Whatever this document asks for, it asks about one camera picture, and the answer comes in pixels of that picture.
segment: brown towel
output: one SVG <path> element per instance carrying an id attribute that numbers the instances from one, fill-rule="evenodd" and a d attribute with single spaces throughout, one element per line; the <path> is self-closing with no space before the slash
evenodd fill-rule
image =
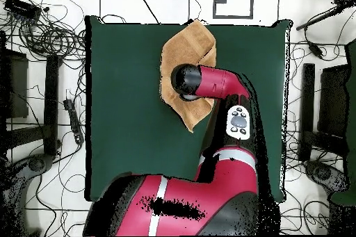
<path id="1" fill-rule="evenodd" d="M 168 40 L 163 46 L 161 56 L 161 98 L 180 115 L 186 128 L 192 133 L 194 126 L 211 112 L 214 100 L 200 98 L 184 101 L 179 98 L 170 82 L 170 75 L 177 65 L 184 63 L 209 67 L 216 65 L 215 38 L 199 20 Z"/>

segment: red robot arm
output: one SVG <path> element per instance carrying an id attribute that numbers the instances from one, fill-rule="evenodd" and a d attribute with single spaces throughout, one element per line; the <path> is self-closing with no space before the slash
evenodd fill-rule
<path id="1" fill-rule="evenodd" d="M 255 235 L 257 174 L 250 93 L 239 75 L 180 65 L 172 86 L 188 101 L 217 99 L 194 181 L 116 179 L 88 214 L 85 236 Z"/>

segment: white stripe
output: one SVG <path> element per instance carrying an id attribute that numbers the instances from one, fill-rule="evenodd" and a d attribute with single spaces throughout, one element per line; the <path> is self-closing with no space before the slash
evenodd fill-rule
<path id="1" fill-rule="evenodd" d="M 220 154 L 219 161 L 233 158 L 237 161 L 247 163 L 250 167 L 253 168 L 254 172 L 256 172 L 255 161 L 253 157 L 251 157 L 251 155 L 247 154 L 246 152 L 243 152 L 242 150 L 224 149 L 220 150 L 219 152 L 216 152 L 213 156 L 215 156 L 216 154 Z"/>
<path id="2" fill-rule="evenodd" d="M 161 183 L 159 184 L 159 190 L 157 191 L 157 198 L 164 199 L 165 190 L 167 188 L 168 180 L 164 176 L 161 176 Z M 152 212 L 151 222 L 149 224 L 148 236 L 156 236 L 157 227 L 159 226 L 159 215 L 154 215 Z"/>
<path id="3" fill-rule="evenodd" d="M 203 155 L 200 156 L 199 158 L 199 164 L 198 165 L 201 165 L 205 160 L 205 157 L 203 157 Z"/>

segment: white control panel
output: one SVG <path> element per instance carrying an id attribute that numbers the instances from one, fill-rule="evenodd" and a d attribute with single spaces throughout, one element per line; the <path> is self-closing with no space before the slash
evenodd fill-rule
<path id="1" fill-rule="evenodd" d="M 250 114 L 241 105 L 232 106 L 227 112 L 227 135 L 236 139 L 250 139 Z"/>

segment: green mat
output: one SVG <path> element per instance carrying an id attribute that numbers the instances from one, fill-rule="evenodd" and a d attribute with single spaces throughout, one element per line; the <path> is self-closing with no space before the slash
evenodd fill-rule
<path id="1" fill-rule="evenodd" d="M 345 46 L 346 58 L 351 66 L 351 74 L 346 83 L 348 93 L 348 124 L 346 127 L 346 141 L 349 153 L 343 161 L 343 169 L 349 180 L 347 191 L 334 193 L 331 200 L 342 206 L 356 206 L 356 40 Z"/>
<path id="2" fill-rule="evenodd" d="M 274 27 L 207 26 L 216 39 L 216 67 L 246 74 L 257 91 L 270 185 L 277 202 L 284 199 L 281 129 L 286 121 L 284 75 L 289 65 L 285 42 L 290 26 L 288 20 Z M 87 96 L 91 104 L 86 133 L 87 200 L 98 199 L 124 172 L 193 179 L 210 116 L 192 134 L 159 95 L 162 47 L 184 27 L 103 24 L 96 17 L 86 17 L 86 46 L 91 49 L 86 54 L 87 67 L 91 64 L 87 88 L 92 85 L 91 103 L 90 92 Z"/>

